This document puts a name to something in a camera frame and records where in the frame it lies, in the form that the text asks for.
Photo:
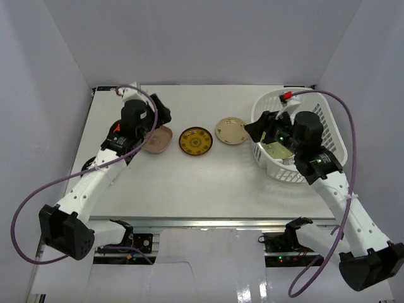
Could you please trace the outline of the dark round yellow patterned plate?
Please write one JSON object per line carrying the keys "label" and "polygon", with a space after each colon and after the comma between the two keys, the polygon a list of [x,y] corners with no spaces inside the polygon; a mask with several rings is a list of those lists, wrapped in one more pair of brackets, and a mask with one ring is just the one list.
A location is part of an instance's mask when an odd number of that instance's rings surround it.
{"label": "dark round yellow patterned plate", "polygon": [[202,156],[208,153],[213,146],[213,136],[202,127],[191,127],[183,130],[179,136],[179,147],[187,155],[192,157]]}

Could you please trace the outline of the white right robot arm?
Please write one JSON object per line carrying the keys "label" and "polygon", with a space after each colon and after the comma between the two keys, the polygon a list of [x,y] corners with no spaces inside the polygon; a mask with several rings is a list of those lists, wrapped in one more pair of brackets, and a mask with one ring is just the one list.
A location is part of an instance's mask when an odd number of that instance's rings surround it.
{"label": "white right robot arm", "polygon": [[279,143],[294,155],[294,165],[308,185],[319,194],[339,228],[328,234],[306,217],[292,220],[275,243],[298,252],[307,247],[323,258],[315,274],[291,298],[299,296],[315,281],[324,267],[335,263],[345,283],[360,292],[395,276],[403,266],[403,243],[393,243],[368,215],[354,194],[355,177],[348,179],[335,154],[323,145],[324,127],[311,111],[299,111],[298,97],[307,91],[282,92],[282,108],[264,111],[245,130],[254,143]]}

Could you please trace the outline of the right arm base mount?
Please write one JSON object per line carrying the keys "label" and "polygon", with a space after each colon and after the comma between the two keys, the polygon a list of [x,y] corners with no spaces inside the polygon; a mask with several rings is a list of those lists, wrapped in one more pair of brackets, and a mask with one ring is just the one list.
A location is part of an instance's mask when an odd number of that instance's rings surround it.
{"label": "right arm base mount", "polygon": [[299,217],[287,223],[284,231],[266,232],[258,237],[264,245],[266,267],[305,267],[318,255],[310,248],[298,243],[296,230],[313,221]]}

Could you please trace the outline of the green square panda plate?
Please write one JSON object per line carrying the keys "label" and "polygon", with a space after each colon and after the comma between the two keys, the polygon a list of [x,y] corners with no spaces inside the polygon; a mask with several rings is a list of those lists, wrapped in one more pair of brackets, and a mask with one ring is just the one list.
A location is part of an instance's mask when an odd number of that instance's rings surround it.
{"label": "green square panda plate", "polygon": [[288,160],[294,156],[294,154],[291,151],[286,149],[278,142],[269,144],[260,142],[260,144],[263,150],[273,159]]}

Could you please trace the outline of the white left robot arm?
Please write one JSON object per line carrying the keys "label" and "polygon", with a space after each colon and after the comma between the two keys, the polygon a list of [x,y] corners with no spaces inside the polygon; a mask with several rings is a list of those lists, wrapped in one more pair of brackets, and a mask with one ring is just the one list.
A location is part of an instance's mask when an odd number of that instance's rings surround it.
{"label": "white left robot arm", "polygon": [[122,85],[116,93],[124,105],[121,117],[100,145],[87,171],[54,206],[39,211],[45,244],[75,260],[92,249],[112,246],[126,252],[133,246],[133,227],[122,220],[89,221],[91,212],[114,179],[125,170],[150,139],[154,130],[171,121],[170,110],[157,94],[147,95],[139,88]]}

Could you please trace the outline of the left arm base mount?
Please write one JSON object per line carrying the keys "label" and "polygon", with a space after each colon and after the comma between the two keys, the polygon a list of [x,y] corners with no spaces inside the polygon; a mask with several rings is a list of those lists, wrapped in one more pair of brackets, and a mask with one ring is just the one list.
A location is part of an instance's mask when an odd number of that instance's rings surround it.
{"label": "left arm base mount", "polygon": [[153,234],[131,234],[125,242],[97,248],[94,264],[153,265],[157,253],[153,250]]}

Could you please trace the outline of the brown square panda plate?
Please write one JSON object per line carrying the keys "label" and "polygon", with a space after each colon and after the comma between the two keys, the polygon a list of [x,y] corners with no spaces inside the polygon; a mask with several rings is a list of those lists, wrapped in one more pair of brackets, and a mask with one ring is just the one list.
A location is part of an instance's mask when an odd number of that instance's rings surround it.
{"label": "brown square panda plate", "polygon": [[160,126],[151,135],[148,142],[142,147],[142,150],[151,154],[160,154],[168,147],[173,133],[167,126]]}

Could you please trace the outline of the beige round plate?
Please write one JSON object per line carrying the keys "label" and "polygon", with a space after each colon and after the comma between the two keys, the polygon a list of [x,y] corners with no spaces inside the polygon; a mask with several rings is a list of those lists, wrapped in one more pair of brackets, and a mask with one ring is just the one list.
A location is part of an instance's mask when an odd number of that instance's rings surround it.
{"label": "beige round plate", "polygon": [[239,145],[249,139],[245,125],[238,117],[223,118],[215,126],[216,137],[227,145]]}

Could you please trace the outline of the orange round plate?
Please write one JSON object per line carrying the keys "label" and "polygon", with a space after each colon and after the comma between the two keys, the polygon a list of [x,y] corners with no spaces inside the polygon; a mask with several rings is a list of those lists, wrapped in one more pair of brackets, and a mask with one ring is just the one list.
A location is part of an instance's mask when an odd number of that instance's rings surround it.
{"label": "orange round plate", "polygon": [[116,128],[113,130],[113,133],[119,132],[119,131],[120,131],[120,127],[121,127],[121,125],[118,124],[118,125],[116,126]]}

